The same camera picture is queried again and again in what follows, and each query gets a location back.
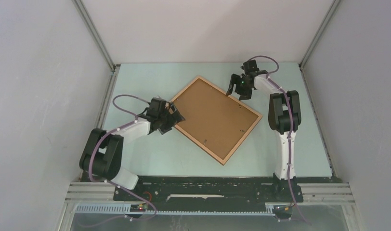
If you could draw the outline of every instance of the wooden frame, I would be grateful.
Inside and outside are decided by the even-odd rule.
[[[172,102],[175,103],[176,107],[178,108],[178,110],[180,111],[180,113],[184,116],[184,118],[186,118],[186,111],[188,111],[187,109],[191,110],[191,106],[194,105],[195,106],[198,106],[200,107],[200,105],[204,106],[206,105],[207,103],[209,103],[210,100],[206,101],[206,100],[202,100],[200,99],[200,101],[197,99],[197,100],[194,100],[194,95],[195,93],[193,92],[192,93],[192,101],[190,101],[187,97],[187,101],[188,102],[184,102],[186,100],[185,98],[185,95],[183,96],[183,94],[186,92],[186,91],[190,91],[189,89],[195,85],[195,83],[197,83],[196,85],[198,85],[199,87],[198,88],[206,88],[205,84],[202,83],[202,82],[199,82],[199,81],[203,81],[204,83],[207,83],[208,84],[208,89],[215,89],[217,90],[218,92],[222,93],[224,96],[226,94],[225,91],[223,91],[222,89],[220,89],[219,87],[215,86],[214,84],[212,84],[211,82],[209,82],[208,80],[206,80],[205,78],[201,77],[201,76],[197,76],[195,79],[193,79],[184,89],[182,89],[175,97],[173,97],[173,99],[171,99]],[[218,123],[221,123],[222,120],[225,120],[228,116],[231,116],[233,117],[232,120],[231,120],[231,125],[228,126],[228,121],[226,122],[226,125],[224,130],[226,130],[227,132],[226,133],[222,133],[223,136],[229,136],[231,135],[232,133],[235,134],[236,138],[232,137],[231,140],[234,140],[234,139],[237,139],[236,143],[228,143],[228,142],[222,142],[223,138],[220,137],[221,139],[221,143],[220,144],[215,144],[215,150],[217,150],[217,147],[220,147],[221,146],[227,146],[227,149],[228,147],[232,147],[231,150],[227,153],[226,151],[224,151],[224,153],[226,153],[225,157],[222,158],[223,154],[220,153],[220,155],[218,155],[217,153],[215,153],[214,151],[212,151],[210,148],[208,148],[205,144],[207,142],[207,140],[204,141],[204,143],[202,143],[199,139],[197,139],[196,137],[194,137],[192,134],[193,131],[191,130],[188,130],[189,128],[185,128],[186,125],[188,124],[185,124],[186,121],[184,122],[181,122],[179,124],[177,124],[175,127],[178,131],[180,131],[183,135],[185,135],[186,137],[188,137],[192,142],[194,142],[196,145],[198,145],[200,148],[202,148],[205,152],[207,152],[210,156],[212,156],[214,159],[216,159],[218,162],[220,162],[222,165],[224,165],[228,160],[229,158],[234,154],[234,152],[237,150],[237,148],[241,145],[241,143],[245,140],[245,138],[250,134],[250,132],[254,129],[254,127],[257,125],[257,123],[260,121],[260,119],[262,118],[262,115],[260,113],[258,113],[257,111],[255,111],[254,109],[250,108],[249,106],[247,106],[246,104],[240,102],[239,100],[237,100],[236,98],[234,98],[233,96],[228,96],[228,97],[222,97],[221,94],[217,94],[216,92],[212,92],[210,91],[211,94],[214,94],[215,98],[220,98],[220,101],[221,102],[224,102],[224,103],[227,103],[229,105],[232,106],[232,108],[234,107],[234,102],[236,102],[236,107],[240,108],[241,110],[233,110],[231,109],[231,113],[227,113],[225,115],[220,115],[222,119],[219,119],[219,122]],[[207,94],[207,91],[203,91],[203,92],[200,92],[200,94],[197,94],[199,95],[201,98],[204,96],[205,98],[205,95]],[[218,113],[220,110],[226,110],[228,111],[228,108],[223,108],[221,107],[221,109],[218,109]],[[245,117],[242,117],[242,114],[248,114],[248,118],[245,118]],[[241,132],[243,132],[243,135],[240,137],[240,139],[238,139],[238,137],[240,136],[239,132],[237,131],[237,126],[239,123],[245,123],[245,125],[243,125],[244,127],[247,126],[248,124],[250,124],[250,126],[247,128],[247,130],[239,130]],[[231,129],[231,134],[229,134],[228,132],[228,127],[230,127]],[[202,132],[206,132],[206,134],[208,135],[209,132],[208,131],[200,131],[198,130],[198,135]]]

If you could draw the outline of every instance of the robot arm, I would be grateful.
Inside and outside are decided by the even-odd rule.
[[[161,98],[153,98],[149,107],[138,115],[137,120],[113,132],[100,144],[99,147],[106,151],[96,153],[92,173],[127,189],[133,189],[139,178],[121,165],[123,145],[149,135],[155,130],[164,134],[181,121],[184,121],[184,118],[173,103]],[[81,169],[88,171],[93,150],[105,134],[106,131],[99,128],[92,130],[79,161]]]
[[[289,100],[293,116],[293,132],[290,135],[292,166],[289,176],[293,178],[295,177],[295,168],[293,167],[295,135],[298,125],[301,123],[299,94],[295,90],[288,91],[288,99],[285,99],[280,89],[270,80],[267,75],[268,72],[259,70],[255,60],[246,61],[241,69],[245,72],[241,76],[236,74],[231,75],[227,95],[233,92],[235,85],[235,92],[240,95],[239,100],[250,99],[253,89],[260,90],[269,97],[268,122],[270,128],[275,131],[278,147],[277,156],[280,158],[276,165],[275,175],[280,180],[287,179],[287,167],[289,163],[288,133],[291,124],[288,110],[284,110],[283,108],[286,100]]]

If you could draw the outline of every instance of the gray wall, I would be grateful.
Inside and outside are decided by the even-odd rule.
[[[71,0],[0,0],[0,230],[53,230],[110,71]]]
[[[305,75],[368,230],[391,231],[391,0],[343,1]]]

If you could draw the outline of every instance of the metal frame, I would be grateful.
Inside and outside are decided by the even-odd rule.
[[[93,21],[89,16],[85,5],[83,4],[82,0],[72,0],[72,1],[75,5],[75,8],[78,10],[83,22],[85,23],[86,28],[89,30],[89,33],[92,35],[93,41],[95,41],[100,52],[102,53],[102,56],[105,58],[107,64],[109,65],[109,68],[112,71],[114,71],[115,64],[113,63],[112,58],[110,57],[109,52],[107,51],[105,44],[102,41],[101,36],[99,35],[98,30],[95,27],[95,24],[93,24]]]
[[[96,30],[94,23],[92,22],[82,0],[72,0],[75,4],[75,7],[79,11],[83,21],[85,22],[89,32],[92,35],[95,43],[99,47],[102,55],[104,56],[106,62],[108,63],[110,69],[113,71],[113,74],[109,80],[108,87],[106,89],[106,93],[104,96],[104,100],[102,103],[102,108],[98,115],[97,127],[101,128],[103,126],[107,109],[110,104],[110,98],[113,93],[113,88],[116,83],[116,78],[119,71],[119,66],[116,66],[106,47],[99,36],[98,31]],[[322,21],[313,41],[311,42],[309,48],[307,49],[301,63],[300,69],[302,71],[302,77],[304,83],[306,85],[306,81],[304,79],[303,69],[309,60],[314,48],[316,47],[320,37],[324,33],[330,19],[335,14],[338,6],[340,5],[341,0],[334,0],[329,11],[327,12],[324,20]],[[323,143],[325,145],[325,149],[327,151],[327,147],[325,144],[325,140],[323,137],[323,133],[320,130]],[[330,160],[330,167],[333,170],[333,161]],[[342,210],[344,213],[344,217],[346,220],[346,224],[348,226],[349,231],[363,231],[361,223],[359,222],[360,216],[355,204],[351,189],[349,184],[347,183],[304,183],[298,184],[302,189],[303,194],[303,203],[300,205],[340,205],[342,206]],[[58,220],[57,230],[58,231],[69,231],[72,226],[72,221],[74,218],[74,214],[78,212],[92,212],[92,213],[119,213],[125,214],[128,211],[128,208],[131,204],[137,204],[137,201],[124,201],[117,202],[113,201],[115,193],[115,187],[113,185],[107,183],[92,183],[92,182],[73,182],[70,184],[68,189],[68,194],[66,195],[64,206],[62,208],[61,215]],[[285,203],[279,202],[267,202],[265,203],[268,208],[267,212],[263,213],[232,213],[231,215],[254,215],[254,216],[267,216],[273,215],[272,208],[276,205],[284,205]],[[115,211],[109,212],[106,208],[116,208]],[[196,213],[186,213],[183,211],[160,211],[160,214],[166,215],[174,215],[174,214],[190,214],[196,215]]]
[[[302,58],[302,61],[299,64],[301,70],[303,70],[305,68],[305,65],[307,64],[310,56],[312,55],[314,48],[316,47],[317,43],[319,42],[319,39],[322,37],[324,31],[326,30],[327,26],[329,25],[330,20],[335,15],[341,1],[342,0],[334,0],[333,3],[330,5],[330,8],[326,13],[325,18],[323,19],[322,23],[320,24],[319,29],[317,30],[312,42],[310,43],[305,55]]]
[[[340,205],[349,231],[363,231],[359,225],[359,213],[352,191],[347,183],[304,183],[303,203],[300,205]],[[70,184],[64,207],[58,222],[58,231],[69,231],[76,213],[137,214],[129,212],[130,205],[139,201],[113,201],[115,186],[104,182],[73,182]],[[266,212],[202,213],[185,211],[159,211],[159,215],[228,215],[228,216],[273,216],[272,209],[285,203],[267,202]]]

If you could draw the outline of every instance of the purple cable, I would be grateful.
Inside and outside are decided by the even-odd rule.
[[[128,110],[126,110],[126,109],[123,109],[123,108],[119,107],[118,105],[116,105],[115,100],[116,100],[117,98],[123,97],[123,96],[132,97],[132,98],[135,98],[135,99],[140,100],[140,101],[142,101],[142,102],[150,103],[149,101],[146,101],[146,100],[144,100],[144,99],[142,99],[142,98],[139,98],[139,97],[137,97],[137,96],[134,96],[134,95],[127,95],[127,94],[117,95],[117,96],[115,96],[115,97],[113,98],[113,100],[112,100],[113,106],[115,106],[115,108],[119,109],[119,110],[122,111],[122,112],[126,112],[126,113],[129,113],[129,114],[133,115],[135,120],[137,120],[137,115],[136,115],[135,113],[133,113],[133,112],[131,112],[131,111],[128,111]]]
[[[279,63],[278,63],[275,59],[273,59],[273,58],[271,58],[271,57],[269,57],[269,56],[257,55],[257,56],[254,56],[254,57],[248,59],[248,61],[253,60],[253,59],[256,59],[256,58],[270,59],[270,60],[272,60],[272,61],[276,64],[276,70],[268,72],[267,76],[270,75],[270,74],[272,74],[272,73],[275,73],[275,72],[277,72],[277,71],[279,70]]]
[[[293,132],[293,116],[292,116],[292,109],[290,107],[290,103],[289,103],[289,100],[287,100],[287,94],[285,92],[285,90],[283,90],[277,83],[275,83],[272,79],[269,78],[269,74],[272,74],[272,73],[275,73],[279,70],[279,63],[271,58],[271,57],[268,57],[268,56],[264,56],[264,55],[257,55],[257,56],[254,56],[250,59],[248,59],[248,61],[252,60],[252,59],[255,59],[255,58],[258,58],[258,57],[261,57],[261,58],[267,58],[267,59],[270,59],[272,60],[275,64],[276,64],[276,70],[274,71],[270,71],[266,74],[266,79],[268,80],[268,82],[270,82],[274,87],[276,87],[277,89],[279,89],[282,94],[284,95],[285,97],[285,101],[286,101],[286,105],[287,105],[287,111],[289,112],[289,119],[290,119],[290,130],[289,130],[289,133],[287,135],[287,140],[288,140],[288,146],[289,146],[289,158],[288,158],[288,165],[287,165],[287,183],[289,185],[289,190],[290,190],[290,195],[292,196],[292,200],[293,202],[295,203],[295,207],[296,209],[298,210],[300,216],[302,217],[302,219],[308,223],[309,225],[312,225],[307,219],[306,217],[303,215],[302,211],[300,210],[299,206],[298,206],[298,203],[296,202],[296,198],[295,198],[295,195],[293,194],[293,190],[292,190],[292,183],[290,182],[290,166],[292,165],[292,141],[290,140],[290,137],[292,135],[292,132]]]
[[[113,98],[113,101],[112,101],[113,105],[114,105],[117,109],[119,109],[119,110],[121,110],[121,111],[123,111],[123,112],[126,112],[126,113],[129,113],[129,114],[133,115],[133,116],[135,117],[135,121],[136,121],[136,120],[137,120],[137,114],[135,114],[135,113],[133,113],[133,112],[131,112],[131,111],[128,111],[128,110],[126,110],[126,109],[120,108],[119,106],[117,106],[117,105],[115,104],[115,99],[117,99],[117,98],[119,98],[119,97],[121,97],[121,96],[132,97],[132,98],[138,99],[138,100],[140,100],[140,101],[143,101],[143,102],[145,102],[145,103],[149,103],[149,102],[146,101],[146,100],[143,100],[143,99],[141,99],[141,98],[139,98],[139,97],[137,97],[137,96],[134,96],[134,95],[125,95],[125,94],[123,94],[123,95],[118,95],[118,96],[116,96],[115,98]],[[110,134],[112,134],[113,132],[118,131],[118,129],[124,129],[124,128],[126,128],[126,127],[128,127],[128,126],[134,124],[135,121],[131,121],[131,122],[127,123],[127,124],[124,124],[124,125],[120,126],[119,128],[112,129],[112,130],[108,131],[105,135],[103,135],[103,136],[99,139],[98,143],[96,144],[95,148],[93,149],[93,152],[92,152],[92,155],[91,155],[91,159],[90,159],[90,161],[89,161],[89,167],[88,167],[89,179],[90,179],[92,182],[101,182],[101,180],[96,180],[95,178],[93,178],[93,174],[92,174],[93,160],[95,159],[96,153],[97,153],[98,150],[99,150],[99,146],[101,146],[102,142],[103,142]],[[129,216],[127,216],[127,215],[120,215],[120,216],[111,217],[111,218],[106,219],[106,220],[104,220],[104,221],[101,221],[101,222],[99,222],[99,223],[97,223],[97,224],[93,224],[93,225],[81,225],[81,224],[79,224],[80,226],[82,226],[82,227],[84,227],[84,228],[93,228],[93,227],[96,227],[96,226],[105,224],[105,223],[107,223],[108,221],[111,221],[111,220],[114,220],[114,219],[117,219],[117,218],[127,218],[127,217],[129,217],[130,220],[149,220],[149,219],[153,218],[154,216],[156,216],[156,214],[157,214],[157,209],[156,209],[156,207],[154,206],[153,203],[151,203],[150,201],[147,201],[146,199],[144,199],[144,198],[142,198],[142,197],[136,195],[135,193],[133,193],[132,191],[130,191],[129,189],[127,189],[127,188],[125,188],[125,187],[122,187],[122,186],[120,186],[120,185],[118,185],[118,184],[116,184],[116,183],[113,183],[113,182],[111,182],[111,181],[108,181],[108,182],[109,182],[110,184],[112,184],[112,185],[115,185],[117,188],[123,189],[124,191],[126,191],[126,192],[129,193],[130,195],[136,197],[137,199],[139,199],[139,200],[141,200],[141,201],[143,201],[143,202],[149,204],[149,205],[154,209],[154,211],[155,211],[154,214],[152,214],[152,215],[151,215],[150,217],[148,217],[148,218],[132,218],[132,217],[129,217]]]

